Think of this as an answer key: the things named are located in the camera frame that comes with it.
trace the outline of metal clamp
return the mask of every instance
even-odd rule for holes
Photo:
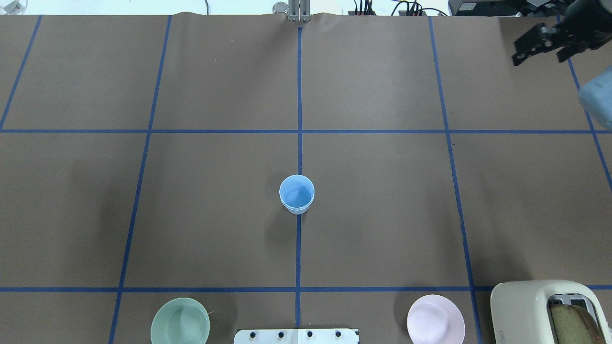
[[[289,0],[289,21],[310,21],[310,0]]]

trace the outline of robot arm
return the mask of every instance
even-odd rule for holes
[[[514,65],[530,56],[562,48],[559,62],[586,49],[596,50],[612,40],[612,0],[577,0],[565,11],[565,18],[552,28],[534,26],[514,42]]]

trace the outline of blue cup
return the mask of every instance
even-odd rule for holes
[[[278,190],[280,201],[290,213],[305,213],[315,199],[315,186],[301,174],[287,177]]]

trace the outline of plastic cup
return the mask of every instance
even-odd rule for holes
[[[301,174],[287,177],[278,190],[280,201],[290,213],[305,213],[315,199],[315,186]]]
[[[151,324],[152,344],[205,344],[211,331],[206,308],[181,297],[163,305]]]

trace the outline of table surface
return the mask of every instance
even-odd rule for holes
[[[493,343],[490,290],[529,279],[612,314],[612,132],[577,99],[612,45],[512,66],[535,23],[3,16],[0,342],[146,343],[186,296],[210,343],[409,343],[433,293]],[[296,173],[302,216],[278,199]]]
[[[272,13],[278,0],[208,0],[211,15],[255,15]],[[423,0],[424,7],[433,7],[449,14],[447,0]],[[311,0],[311,13],[347,15],[355,9],[353,0]],[[373,1],[378,15],[390,15],[397,2]],[[206,14],[204,0],[29,0],[27,14],[34,15],[171,15],[181,12]],[[436,11],[426,11],[436,15]]]

